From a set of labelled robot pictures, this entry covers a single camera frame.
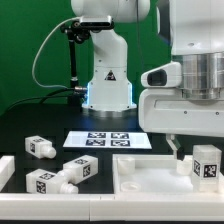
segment metal bracket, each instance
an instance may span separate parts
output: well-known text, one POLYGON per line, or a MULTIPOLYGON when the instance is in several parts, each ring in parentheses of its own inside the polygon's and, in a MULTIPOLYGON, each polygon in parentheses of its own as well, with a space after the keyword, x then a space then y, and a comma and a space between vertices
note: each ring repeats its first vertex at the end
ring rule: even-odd
POLYGON ((166 141, 173 150, 174 158, 177 159, 177 151, 180 149, 181 145, 174 134, 166 134, 166 141))

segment white tray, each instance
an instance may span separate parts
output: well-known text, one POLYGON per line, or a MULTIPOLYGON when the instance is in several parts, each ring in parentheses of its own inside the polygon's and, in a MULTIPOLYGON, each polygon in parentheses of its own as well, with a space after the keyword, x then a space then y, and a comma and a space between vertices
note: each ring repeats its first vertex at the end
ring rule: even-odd
POLYGON ((195 193, 189 176, 175 172, 173 156, 130 155, 133 175, 118 173, 113 156, 114 194, 0 194, 1 220, 224 221, 223 176, 219 193, 195 193), (122 192, 134 181, 139 192, 122 192))

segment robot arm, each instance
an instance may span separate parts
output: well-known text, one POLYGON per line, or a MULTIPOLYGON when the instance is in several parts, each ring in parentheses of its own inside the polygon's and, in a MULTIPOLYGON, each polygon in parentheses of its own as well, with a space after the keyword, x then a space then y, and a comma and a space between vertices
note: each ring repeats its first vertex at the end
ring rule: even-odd
POLYGON ((149 0, 71 0, 74 13, 77 16, 110 15, 114 22, 132 23, 143 20, 149 12, 149 0))
POLYGON ((158 27, 170 40, 172 62, 143 74, 147 89, 139 101, 140 126, 146 132, 223 137, 224 1, 158 2, 169 10, 158 10, 158 22, 169 15, 171 38, 169 30, 158 27), (167 82, 153 85, 152 77, 161 71, 167 82))
MULTIPOLYGON (((72 0, 71 4, 74 13, 88 20, 88 25, 105 17, 114 22, 135 22, 144 19, 150 7, 149 0, 72 0)), ((90 34, 94 46, 93 78, 82 107, 97 116, 123 116, 136 108, 127 79, 127 43, 114 30, 90 34)))

